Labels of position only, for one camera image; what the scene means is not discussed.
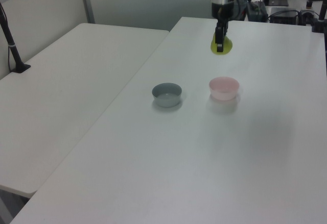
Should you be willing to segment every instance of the white wall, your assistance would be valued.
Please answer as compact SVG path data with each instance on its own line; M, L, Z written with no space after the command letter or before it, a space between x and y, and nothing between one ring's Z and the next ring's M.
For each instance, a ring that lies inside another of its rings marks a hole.
M90 0L95 22L170 31L182 16L211 18L209 0Z
M2 5L23 62L78 24L87 22L83 0L9 0ZM7 48L0 30L0 79L9 73Z

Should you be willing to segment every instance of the pink bowl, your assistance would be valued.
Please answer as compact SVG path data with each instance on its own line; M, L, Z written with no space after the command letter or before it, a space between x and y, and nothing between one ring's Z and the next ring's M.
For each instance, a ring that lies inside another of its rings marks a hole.
M213 98L227 101L236 96L240 84L237 80L230 77L217 77L210 81L209 87Z

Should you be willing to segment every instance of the floor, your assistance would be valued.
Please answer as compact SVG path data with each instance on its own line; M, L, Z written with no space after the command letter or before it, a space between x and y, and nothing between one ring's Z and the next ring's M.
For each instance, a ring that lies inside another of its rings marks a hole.
M9 224L28 200L28 198L0 190L0 224Z

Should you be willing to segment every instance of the yellow object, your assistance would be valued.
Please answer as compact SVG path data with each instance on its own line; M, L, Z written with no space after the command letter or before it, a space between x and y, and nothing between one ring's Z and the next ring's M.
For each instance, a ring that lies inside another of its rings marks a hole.
M216 55L225 55L228 52L230 52L231 48L233 47L233 43L231 42L230 39L227 38L227 36L225 36L225 39L224 39L224 50L223 50L223 52L218 52L217 51L217 45L215 43L215 35L216 34L214 34L213 40L211 41L211 51Z

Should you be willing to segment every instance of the gray bowl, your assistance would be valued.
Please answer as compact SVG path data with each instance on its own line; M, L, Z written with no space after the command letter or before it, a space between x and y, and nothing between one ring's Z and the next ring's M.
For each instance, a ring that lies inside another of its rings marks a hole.
M152 95L157 105L170 108L176 106L180 102L182 88L173 83L163 83L152 89Z

